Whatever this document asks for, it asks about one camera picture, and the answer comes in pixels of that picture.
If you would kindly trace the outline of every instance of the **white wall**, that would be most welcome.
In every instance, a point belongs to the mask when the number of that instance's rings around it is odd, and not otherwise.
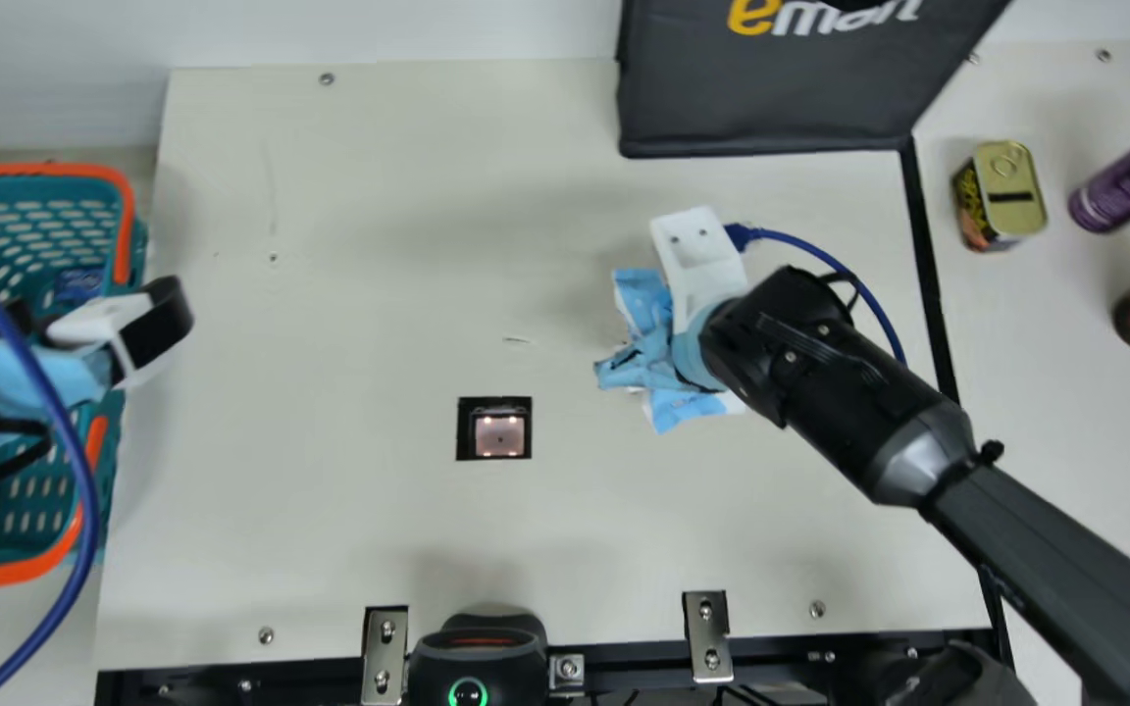
[[[151,143],[175,67],[608,56],[619,8],[620,0],[0,1],[0,148]],[[990,40],[1107,37],[1130,40],[1130,0],[1015,0]]]

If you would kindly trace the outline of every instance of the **green light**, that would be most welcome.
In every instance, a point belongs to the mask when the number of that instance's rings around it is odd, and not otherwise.
[[[473,678],[458,679],[457,683],[453,683],[452,688],[447,689],[447,703],[451,706],[459,706],[457,703],[457,689],[464,687],[464,685],[467,683],[472,683],[476,688],[479,688],[479,694],[480,694],[479,706],[486,706],[486,700],[487,700],[486,685],[479,682],[479,680],[476,680]]]

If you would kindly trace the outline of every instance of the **square sensor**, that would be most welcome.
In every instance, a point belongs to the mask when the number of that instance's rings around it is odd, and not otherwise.
[[[461,398],[457,461],[530,459],[529,398]]]

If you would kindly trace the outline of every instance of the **black banner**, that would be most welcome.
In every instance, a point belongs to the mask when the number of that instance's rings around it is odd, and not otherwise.
[[[894,148],[1009,0],[625,0],[623,155]]]

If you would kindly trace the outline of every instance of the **teal basket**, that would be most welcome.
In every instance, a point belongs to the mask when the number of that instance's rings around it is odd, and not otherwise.
[[[20,298],[33,321],[45,322],[82,303],[71,281],[92,285],[89,296],[129,294],[142,278],[147,232],[131,213],[124,178],[112,169],[81,165],[0,167],[0,300]],[[113,269],[118,234],[131,220],[129,281],[118,286]],[[92,425],[106,424],[95,486],[99,496],[99,532],[107,537],[115,451],[120,442],[124,393],[71,411],[82,442]],[[0,585],[40,576],[43,558],[55,554],[77,508],[67,450],[53,438],[47,456],[17,477],[0,482]],[[26,450],[33,439],[0,447],[0,462]],[[59,554],[54,564],[63,559]]]

